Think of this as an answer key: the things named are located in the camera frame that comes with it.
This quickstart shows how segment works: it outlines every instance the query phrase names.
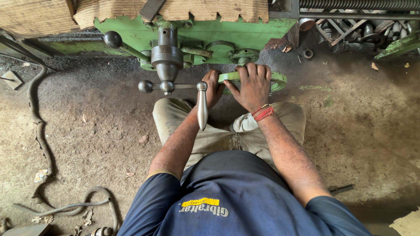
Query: hairy arm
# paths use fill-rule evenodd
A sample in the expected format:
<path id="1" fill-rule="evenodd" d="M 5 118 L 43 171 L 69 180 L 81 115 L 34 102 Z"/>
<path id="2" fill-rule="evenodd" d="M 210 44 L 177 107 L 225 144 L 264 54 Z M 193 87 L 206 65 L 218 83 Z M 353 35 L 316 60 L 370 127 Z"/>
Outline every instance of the hairy arm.
<path id="1" fill-rule="evenodd" d="M 248 63 L 237 66 L 235 70 L 241 78 L 241 91 L 232 82 L 224 81 L 235 99 L 250 113 L 268 104 L 270 68 Z M 258 111 L 254 118 L 268 108 Z M 315 165 L 275 114 L 259 121 L 258 126 L 264 134 L 278 172 L 303 206 L 316 196 L 331 196 Z"/>
<path id="2" fill-rule="evenodd" d="M 208 109 L 216 105 L 225 89 L 224 84 L 218 84 L 219 74 L 219 71 L 211 69 L 203 78 L 203 81 L 207 83 Z M 194 107 L 153 159 L 149 176 L 155 173 L 168 172 L 174 174 L 180 180 L 191 155 L 199 128 L 197 107 Z"/>

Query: shirt sleeve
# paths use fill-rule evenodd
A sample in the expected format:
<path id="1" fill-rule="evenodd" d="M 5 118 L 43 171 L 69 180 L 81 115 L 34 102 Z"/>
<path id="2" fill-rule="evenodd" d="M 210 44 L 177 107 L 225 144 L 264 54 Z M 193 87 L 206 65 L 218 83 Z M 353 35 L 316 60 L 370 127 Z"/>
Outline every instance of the shirt sleeve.
<path id="1" fill-rule="evenodd" d="M 174 202 L 179 200 L 179 180 L 168 173 L 149 177 L 140 187 L 117 236 L 153 235 Z"/>
<path id="2" fill-rule="evenodd" d="M 321 218 L 334 236 L 372 236 L 349 209 L 333 197 L 314 197 L 305 209 Z"/>

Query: forearm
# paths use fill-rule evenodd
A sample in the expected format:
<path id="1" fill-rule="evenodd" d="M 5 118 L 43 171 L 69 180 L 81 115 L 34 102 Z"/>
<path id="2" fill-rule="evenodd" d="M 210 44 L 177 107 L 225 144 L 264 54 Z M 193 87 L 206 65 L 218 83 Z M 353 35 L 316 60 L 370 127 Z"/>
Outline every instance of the forearm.
<path id="1" fill-rule="evenodd" d="M 185 120 L 169 137 L 150 165 L 149 174 L 164 169 L 181 179 L 184 167 L 191 155 L 199 130 L 197 108 L 191 110 Z"/>
<path id="2" fill-rule="evenodd" d="M 314 163 L 275 114 L 259 121 L 258 126 L 278 172 L 302 205 L 315 196 L 330 196 Z"/>

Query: blue shirt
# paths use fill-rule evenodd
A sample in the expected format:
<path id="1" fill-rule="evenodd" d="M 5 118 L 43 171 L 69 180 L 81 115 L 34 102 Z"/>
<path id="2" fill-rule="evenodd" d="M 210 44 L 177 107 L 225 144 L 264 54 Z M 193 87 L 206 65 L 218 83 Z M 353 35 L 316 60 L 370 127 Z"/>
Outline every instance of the blue shirt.
<path id="1" fill-rule="evenodd" d="M 118 236 L 371 236 L 338 200 L 302 207 L 265 161 L 246 151 L 214 152 L 184 171 L 148 178 Z"/>

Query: khaki pants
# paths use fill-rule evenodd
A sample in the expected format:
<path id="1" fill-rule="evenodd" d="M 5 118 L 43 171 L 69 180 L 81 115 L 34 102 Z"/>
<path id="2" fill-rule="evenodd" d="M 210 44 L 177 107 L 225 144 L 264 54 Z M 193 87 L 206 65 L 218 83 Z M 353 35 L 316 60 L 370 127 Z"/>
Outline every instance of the khaki pants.
<path id="1" fill-rule="evenodd" d="M 286 129 L 302 145 L 306 124 L 303 109 L 291 102 L 275 102 L 272 106 Z M 153 118 L 162 145 L 190 111 L 184 102 L 172 98 L 163 98 L 155 103 Z M 244 150 L 257 155 L 277 171 L 264 135 L 251 114 L 237 118 L 233 127 L 235 132 L 229 132 L 207 124 L 204 131 L 198 131 L 185 169 L 212 152 Z"/>

